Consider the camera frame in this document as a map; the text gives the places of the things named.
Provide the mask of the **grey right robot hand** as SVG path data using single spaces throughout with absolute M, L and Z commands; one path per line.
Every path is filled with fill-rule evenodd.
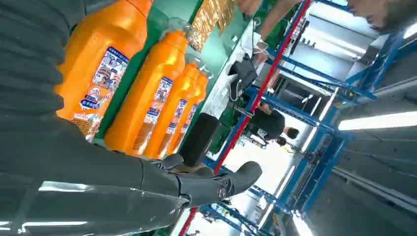
M 3 236 L 124 236 L 176 223 L 182 210 L 244 192 L 256 162 L 214 176 L 173 173 L 158 161 L 88 143 L 55 116 L 0 119 Z

